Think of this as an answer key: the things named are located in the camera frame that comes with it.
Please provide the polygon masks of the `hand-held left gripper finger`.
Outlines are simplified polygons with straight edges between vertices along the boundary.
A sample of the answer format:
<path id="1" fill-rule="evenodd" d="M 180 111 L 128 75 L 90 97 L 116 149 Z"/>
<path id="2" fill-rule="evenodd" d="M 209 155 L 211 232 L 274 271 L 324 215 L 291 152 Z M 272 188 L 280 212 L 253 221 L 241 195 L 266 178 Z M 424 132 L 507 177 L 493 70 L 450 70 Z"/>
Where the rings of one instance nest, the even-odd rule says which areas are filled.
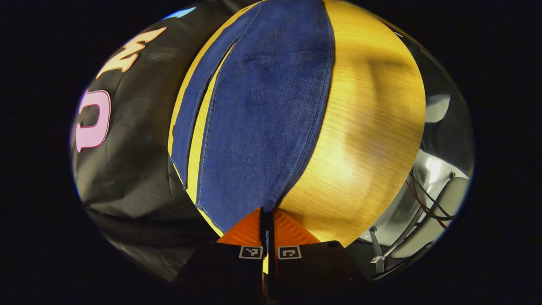
<path id="1" fill-rule="evenodd" d="M 263 299 L 267 254 L 261 208 L 198 248 L 178 275 L 183 299 Z"/>
<path id="2" fill-rule="evenodd" d="M 360 299 L 371 283 L 338 241 L 320 241 L 282 210 L 268 213 L 270 299 Z"/>

